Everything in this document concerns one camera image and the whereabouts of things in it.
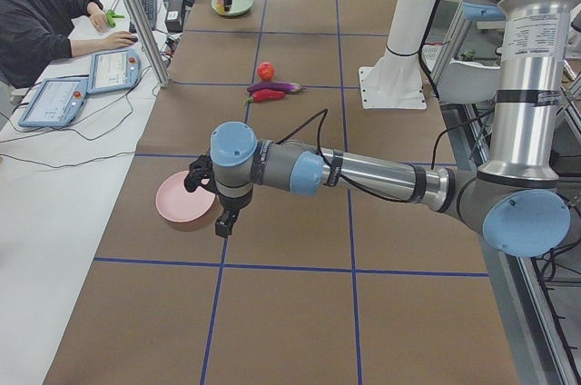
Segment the green object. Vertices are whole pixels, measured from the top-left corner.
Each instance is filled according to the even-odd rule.
[[[460,58],[460,61],[474,61],[476,58],[476,51],[474,49],[470,49],[466,52],[463,52],[460,54]]]
[[[125,18],[124,15],[118,15],[113,10],[107,10],[107,12],[105,13],[105,15],[107,16],[107,24],[109,26],[111,26],[112,28],[115,28],[115,26],[117,25],[115,23],[114,19],[124,19]]]

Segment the red chili pepper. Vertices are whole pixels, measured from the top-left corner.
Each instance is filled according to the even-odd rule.
[[[286,93],[280,92],[278,90],[263,88],[261,90],[257,90],[256,92],[252,93],[252,95],[250,95],[248,99],[244,101],[244,104],[246,105],[251,102],[259,103],[264,101],[278,101],[279,99],[282,99],[286,95],[287,95]]]

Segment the white table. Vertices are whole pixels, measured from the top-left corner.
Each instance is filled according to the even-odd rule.
[[[112,1],[103,2],[106,9]],[[127,15],[122,7],[123,3],[117,12]],[[115,29],[127,29],[128,19],[128,15],[117,19]],[[158,17],[160,29],[163,29],[163,20],[162,8]],[[86,17],[75,24],[70,38],[99,35]],[[155,33],[155,36],[163,44],[165,35]],[[147,67],[140,43],[133,47],[139,51],[142,68]],[[61,60],[51,64],[40,79],[87,74],[89,63],[88,56]],[[75,133],[55,131],[0,143],[0,153],[56,165],[130,153],[153,108],[156,85],[153,71],[148,72],[128,96],[133,113],[119,128],[96,141],[87,142]],[[122,93],[89,98],[78,118],[98,110]],[[17,123],[23,110],[13,115],[13,123]],[[87,136],[95,136],[113,128],[129,111],[128,103],[121,100],[74,128]],[[23,135],[9,123],[0,132],[0,141]],[[56,353],[133,156],[56,170],[3,158],[0,163],[0,383],[38,385],[43,382]]]

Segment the man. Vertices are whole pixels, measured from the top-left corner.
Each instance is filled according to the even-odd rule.
[[[0,80],[15,88],[33,85],[46,66],[71,58],[133,44],[119,31],[95,40],[69,40],[71,19],[86,15],[97,31],[107,29],[99,0],[0,0]]]

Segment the blue joint cap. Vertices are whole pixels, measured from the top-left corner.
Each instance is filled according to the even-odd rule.
[[[465,2],[462,4],[462,9],[464,10],[464,16],[467,20],[475,20],[477,22],[499,22],[507,18],[502,10],[496,5],[470,4]]]
[[[563,200],[549,190],[515,192],[487,214],[482,234],[488,244],[504,253],[532,257],[563,241],[571,214]]]
[[[210,157],[221,167],[234,167],[251,158],[256,145],[256,135],[246,123],[222,123],[210,138]]]
[[[303,152],[290,174],[290,192],[299,196],[314,196],[323,175],[323,159],[310,152]]]

